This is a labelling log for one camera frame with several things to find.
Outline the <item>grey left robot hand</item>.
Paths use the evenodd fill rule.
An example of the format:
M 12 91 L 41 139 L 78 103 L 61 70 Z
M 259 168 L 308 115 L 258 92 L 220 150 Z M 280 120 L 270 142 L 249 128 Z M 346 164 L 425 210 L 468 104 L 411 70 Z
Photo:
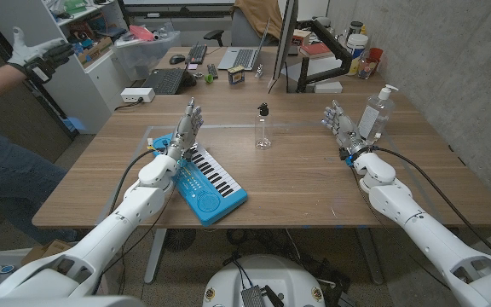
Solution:
M 193 97 L 185 108 L 185 112 L 180 118 L 167 149 L 167 155 L 174 160 L 187 159 L 190 148 L 195 144 L 199 128 L 204 123 L 201 115 L 201 107 L 195 105 Z

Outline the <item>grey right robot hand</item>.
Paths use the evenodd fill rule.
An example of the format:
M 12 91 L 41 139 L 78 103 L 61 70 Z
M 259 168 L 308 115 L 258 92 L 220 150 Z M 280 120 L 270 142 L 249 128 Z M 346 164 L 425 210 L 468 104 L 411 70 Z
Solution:
M 369 150 L 369 146 L 361 138 L 356 124 L 345 114 L 337 100 L 324 111 L 321 123 L 336 137 L 339 145 L 339 157 L 353 163 L 361 154 Z

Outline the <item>white and black gloved hand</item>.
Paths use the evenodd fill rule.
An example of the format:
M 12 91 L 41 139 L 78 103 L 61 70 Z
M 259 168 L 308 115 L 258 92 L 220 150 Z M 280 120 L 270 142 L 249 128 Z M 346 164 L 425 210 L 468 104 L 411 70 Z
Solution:
M 13 27 L 13 37 L 13 51 L 7 63 L 37 84 L 48 83 L 55 70 L 74 55 L 72 45 L 62 38 L 27 46 L 25 34 L 18 26 Z

